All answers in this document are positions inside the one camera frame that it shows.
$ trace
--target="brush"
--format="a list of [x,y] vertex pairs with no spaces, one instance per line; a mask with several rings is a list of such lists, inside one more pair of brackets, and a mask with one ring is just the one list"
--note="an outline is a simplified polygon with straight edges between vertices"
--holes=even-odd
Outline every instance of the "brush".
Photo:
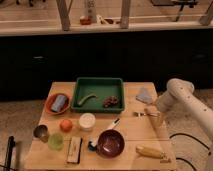
[[67,163],[80,163],[82,141],[81,137],[72,137],[68,150]]
[[[115,128],[115,126],[119,123],[120,118],[117,118],[115,121],[113,121],[107,128],[106,130],[109,129],[113,129]],[[90,151],[96,151],[97,150],[97,144],[98,144],[98,138],[99,137],[95,137],[93,139],[91,139],[88,143],[88,148]]]

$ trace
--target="floor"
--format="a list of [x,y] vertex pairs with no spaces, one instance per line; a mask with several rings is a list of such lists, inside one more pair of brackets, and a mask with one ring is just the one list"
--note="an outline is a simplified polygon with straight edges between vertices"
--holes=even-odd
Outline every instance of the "floor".
[[[213,108],[213,89],[196,90],[195,96]],[[17,146],[14,150],[12,167],[23,171],[24,159],[32,141],[32,130],[38,124],[44,100],[1,102],[0,103],[0,164],[4,164],[7,139],[13,135]],[[191,117],[190,113],[179,103],[166,113],[169,134],[187,133],[211,145],[210,140]],[[190,161],[198,171],[203,171],[208,151],[199,143],[185,136],[172,138],[177,157]],[[178,171],[191,171],[189,165],[177,161]]]

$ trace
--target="utensil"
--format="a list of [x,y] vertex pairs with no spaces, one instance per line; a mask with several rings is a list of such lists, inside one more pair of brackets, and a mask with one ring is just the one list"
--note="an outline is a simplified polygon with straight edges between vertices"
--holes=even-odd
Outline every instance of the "utensil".
[[84,131],[92,131],[95,122],[95,115],[92,113],[84,113],[78,121],[80,128]]
[[80,163],[81,144],[83,139],[81,137],[73,136],[70,140],[68,149],[67,163]]
[[45,112],[48,114],[58,115],[64,113],[67,109],[69,109],[69,106],[70,97],[67,94],[55,93],[48,97],[44,109]]
[[[110,130],[110,129],[115,128],[115,126],[119,123],[119,121],[120,121],[120,118],[117,118],[115,121],[113,121],[113,122],[106,128],[106,130]],[[89,144],[88,144],[89,150],[95,151],[95,150],[97,149],[98,138],[99,138],[99,137],[95,137],[95,138],[93,138],[91,141],[89,141]]]
[[141,117],[141,116],[154,116],[157,117],[158,113],[143,113],[143,112],[133,112],[133,115]]

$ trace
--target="brown bowl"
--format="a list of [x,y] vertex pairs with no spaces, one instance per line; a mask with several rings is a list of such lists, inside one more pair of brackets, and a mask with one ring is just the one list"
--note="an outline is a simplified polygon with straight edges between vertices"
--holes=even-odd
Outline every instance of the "brown bowl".
[[[67,100],[65,104],[63,105],[62,109],[59,112],[54,112],[51,110],[51,106],[54,103],[55,99],[57,98],[58,95],[64,95],[67,97]],[[45,102],[45,107],[44,110],[46,113],[51,114],[51,115],[58,115],[64,113],[67,109],[70,107],[70,97],[65,94],[65,93],[55,93],[51,96],[48,97],[48,99]]]
[[122,153],[124,146],[124,138],[118,131],[106,130],[99,136],[97,153],[106,158],[113,158]]

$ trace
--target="black cabinet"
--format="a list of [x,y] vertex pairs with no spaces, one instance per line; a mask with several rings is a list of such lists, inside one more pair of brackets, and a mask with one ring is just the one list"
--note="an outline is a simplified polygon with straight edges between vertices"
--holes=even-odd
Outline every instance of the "black cabinet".
[[0,38],[0,100],[45,98],[53,81],[121,77],[165,90],[173,77],[213,87],[213,32],[144,31]]

